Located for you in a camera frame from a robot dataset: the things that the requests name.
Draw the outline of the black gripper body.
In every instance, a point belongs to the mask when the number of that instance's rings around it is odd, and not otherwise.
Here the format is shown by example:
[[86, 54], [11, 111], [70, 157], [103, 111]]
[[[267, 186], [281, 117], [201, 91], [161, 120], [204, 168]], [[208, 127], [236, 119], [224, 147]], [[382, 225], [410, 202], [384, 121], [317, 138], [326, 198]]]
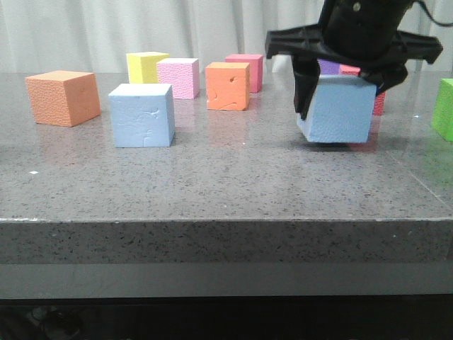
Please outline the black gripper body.
[[315, 24], [271, 30], [265, 55], [325, 59], [363, 69], [383, 69], [408, 60], [433, 64], [443, 51], [436, 37], [400, 31], [412, 1], [326, 1]]

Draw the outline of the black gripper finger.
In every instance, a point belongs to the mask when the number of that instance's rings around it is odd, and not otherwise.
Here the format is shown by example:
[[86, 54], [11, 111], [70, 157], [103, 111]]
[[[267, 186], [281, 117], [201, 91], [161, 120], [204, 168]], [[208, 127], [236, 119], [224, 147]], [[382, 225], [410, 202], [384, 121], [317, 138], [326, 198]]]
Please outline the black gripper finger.
[[302, 120], [306, 120], [309, 106], [316, 90], [320, 66], [317, 59], [304, 59], [300, 56], [292, 56], [292, 68], [294, 75], [294, 109], [300, 114]]
[[357, 60], [357, 66], [360, 68], [359, 77], [374, 84], [377, 87], [377, 93], [383, 93], [406, 79], [408, 76], [407, 61], [406, 58]]

